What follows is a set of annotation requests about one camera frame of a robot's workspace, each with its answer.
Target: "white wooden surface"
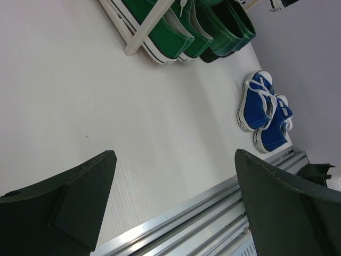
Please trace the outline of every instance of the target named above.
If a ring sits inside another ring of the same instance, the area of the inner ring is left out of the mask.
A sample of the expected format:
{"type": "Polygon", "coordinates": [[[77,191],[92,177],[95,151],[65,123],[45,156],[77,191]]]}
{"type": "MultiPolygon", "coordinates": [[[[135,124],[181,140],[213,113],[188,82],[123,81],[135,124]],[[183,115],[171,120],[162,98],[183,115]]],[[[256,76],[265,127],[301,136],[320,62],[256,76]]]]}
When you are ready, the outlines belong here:
{"type": "Polygon", "coordinates": [[[0,194],[106,149],[118,157],[99,244],[235,175],[251,45],[211,64],[133,57],[97,0],[1,0],[0,194]]]}

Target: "white shoe rack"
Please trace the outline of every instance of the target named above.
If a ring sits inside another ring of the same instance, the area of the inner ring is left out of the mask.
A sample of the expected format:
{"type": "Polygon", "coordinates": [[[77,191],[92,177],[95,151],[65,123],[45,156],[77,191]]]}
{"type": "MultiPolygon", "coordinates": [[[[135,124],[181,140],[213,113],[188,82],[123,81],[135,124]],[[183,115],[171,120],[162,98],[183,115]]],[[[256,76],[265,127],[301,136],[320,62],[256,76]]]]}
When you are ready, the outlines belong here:
{"type": "Polygon", "coordinates": [[[137,52],[137,50],[142,45],[143,41],[153,30],[155,25],[159,22],[162,16],[174,3],[174,0],[158,0],[153,9],[150,11],[148,16],[144,20],[144,22],[141,24],[140,28],[133,36],[128,27],[119,17],[117,12],[111,7],[108,1],[110,0],[100,0],[110,19],[115,24],[117,30],[120,32],[123,39],[127,43],[127,46],[124,49],[124,52],[126,53],[127,56],[132,56],[137,52]]]}

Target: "gray wall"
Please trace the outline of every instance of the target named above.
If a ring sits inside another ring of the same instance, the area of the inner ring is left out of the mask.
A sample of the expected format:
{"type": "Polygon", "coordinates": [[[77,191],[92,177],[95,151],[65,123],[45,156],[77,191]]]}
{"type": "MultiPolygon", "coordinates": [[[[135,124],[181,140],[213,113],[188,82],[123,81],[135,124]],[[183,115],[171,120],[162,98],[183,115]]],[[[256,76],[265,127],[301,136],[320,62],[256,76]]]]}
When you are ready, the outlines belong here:
{"type": "Polygon", "coordinates": [[[271,13],[260,0],[249,12],[259,62],[294,112],[291,140],[315,163],[341,164],[340,10],[340,0],[300,0],[271,13]]]}

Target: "black and white shoe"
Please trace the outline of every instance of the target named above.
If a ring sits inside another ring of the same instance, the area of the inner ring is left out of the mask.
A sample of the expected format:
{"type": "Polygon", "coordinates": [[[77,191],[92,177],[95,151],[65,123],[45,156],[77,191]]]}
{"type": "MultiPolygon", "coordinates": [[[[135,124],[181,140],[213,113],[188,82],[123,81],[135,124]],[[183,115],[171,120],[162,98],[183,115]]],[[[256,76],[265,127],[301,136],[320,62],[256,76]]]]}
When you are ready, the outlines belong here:
{"type": "Polygon", "coordinates": [[[270,12],[280,11],[299,0],[265,0],[270,12]]]}

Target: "blue shoe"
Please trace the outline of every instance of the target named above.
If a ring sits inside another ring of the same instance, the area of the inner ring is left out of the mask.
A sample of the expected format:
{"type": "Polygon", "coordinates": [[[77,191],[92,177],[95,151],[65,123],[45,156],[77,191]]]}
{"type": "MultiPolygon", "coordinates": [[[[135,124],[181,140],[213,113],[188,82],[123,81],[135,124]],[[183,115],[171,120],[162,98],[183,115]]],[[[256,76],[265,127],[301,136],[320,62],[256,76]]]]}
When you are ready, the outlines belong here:
{"type": "Polygon", "coordinates": [[[269,153],[288,142],[287,131],[293,127],[291,118],[293,112],[288,107],[288,100],[284,95],[277,95],[277,109],[266,130],[258,130],[254,134],[254,145],[258,152],[269,153]]]}
{"type": "Polygon", "coordinates": [[[237,112],[239,127],[245,132],[267,129],[276,107],[271,75],[264,70],[251,74],[243,85],[237,112]]]}

